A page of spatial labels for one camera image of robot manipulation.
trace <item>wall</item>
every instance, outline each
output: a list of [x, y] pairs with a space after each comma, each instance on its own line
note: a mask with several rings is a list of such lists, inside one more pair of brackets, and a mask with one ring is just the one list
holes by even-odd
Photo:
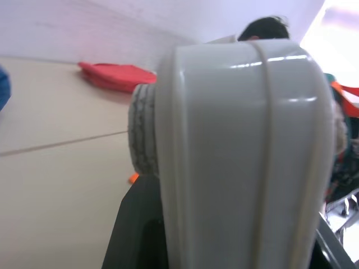
[[175, 45], [239, 32], [261, 16], [287, 16], [300, 41], [323, 1], [3, 0], [0, 55], [155, 68]]
[[[322, 20], [311, 29], [301, 45], [324, 72], [343, 85], [359, 87], [359, 2], [347, 0], [329, 6]], [[359, 98], [348, 94], [355, 103]]]

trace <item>beige floor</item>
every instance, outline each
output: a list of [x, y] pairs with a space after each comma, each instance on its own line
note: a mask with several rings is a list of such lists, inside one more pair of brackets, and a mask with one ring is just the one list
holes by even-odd
[[133, 173], [130, 96], [91, 87], [69, 64], [1, 59], [0, 268], [99, 269]]

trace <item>black plastic part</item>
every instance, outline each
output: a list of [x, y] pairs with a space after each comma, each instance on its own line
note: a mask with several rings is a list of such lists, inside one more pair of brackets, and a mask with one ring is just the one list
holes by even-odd
[[[309, 269], [355, 268], [320, 217]], [[123, 198], [102, 269], [168, 269], [157, 177], [139, 177]]]
[[139, 177], [123, 198], [102, 269], [168, 269], [157, 177]]

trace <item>orange object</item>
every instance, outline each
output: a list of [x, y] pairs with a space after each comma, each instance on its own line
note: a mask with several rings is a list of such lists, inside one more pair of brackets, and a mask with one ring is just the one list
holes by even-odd
[[130, 176], [130, 178], [128, 179], [128, 182], [130, 184], [134, 184], [134, 182], [137, 180], [137, 178], [139, 178], [140, 175], [138, 175], [138, 173], [133, 174], [132, 176]]
[[350, 94], [353, 94], [355, 96], [359, 96], [359, 88], [351, 88], [347, 86], [342, 86], [336, 81], [333, 81], [331, 83], [332, 87], [335, 88], [335, 90], [340, 93], [340, 95], [343, 98], [343, 110], [346, 116], [352, 117], [352, 118], [359, 118], [359, 108], [352, 104], [344, 95], [344, 91], [347, 91]]

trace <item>bright light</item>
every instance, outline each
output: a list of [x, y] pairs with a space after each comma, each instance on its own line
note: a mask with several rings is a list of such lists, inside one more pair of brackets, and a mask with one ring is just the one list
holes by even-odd
[[286, 60], [305, 59], [305, 58], [307, 58], [307, 55], [286, 56]]
[[284, 57], [276, 57], [276, 58], [269, 58], [268, 62], [276, 62], [276, 61], [282, 61], [284, 60]]

